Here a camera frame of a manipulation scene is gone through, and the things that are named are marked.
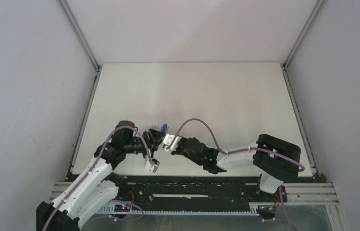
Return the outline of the blue tagged key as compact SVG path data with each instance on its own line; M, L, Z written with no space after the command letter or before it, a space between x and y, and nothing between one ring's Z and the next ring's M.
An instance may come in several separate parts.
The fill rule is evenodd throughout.
M168 128L169 128L168 124L164 123L161 127L161 132L166 132Z

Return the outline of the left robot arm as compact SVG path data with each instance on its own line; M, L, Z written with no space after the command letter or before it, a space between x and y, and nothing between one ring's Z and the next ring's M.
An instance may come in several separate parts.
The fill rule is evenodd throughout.
M133 122L120 121L72 184L52 202L37 207L36 230L79 231L104 204L125 199L128 187L109 176L127 154L138 153L143 154L145 169L156 172L160 163L153 153L165 136L151 128L140 133Z

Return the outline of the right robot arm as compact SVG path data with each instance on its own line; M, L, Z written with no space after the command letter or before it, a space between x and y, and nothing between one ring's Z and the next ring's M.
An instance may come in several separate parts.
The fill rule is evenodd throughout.
M305 170L299 162L301 149L268 134L245 147L232 150L210 148L197 138L176 136L167 143L172 155L182 155L212 174L227 172L234 168L256 166L263 173L255 194L261 201L270 200L286 181L295 180Z

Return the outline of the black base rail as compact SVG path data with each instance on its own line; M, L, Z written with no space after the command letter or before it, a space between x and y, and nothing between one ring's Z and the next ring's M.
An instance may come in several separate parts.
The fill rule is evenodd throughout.
M252 212L254 205L287 202L283 187L273 194L259 191L258 177L112 177L118 200L134 202L145 212Z

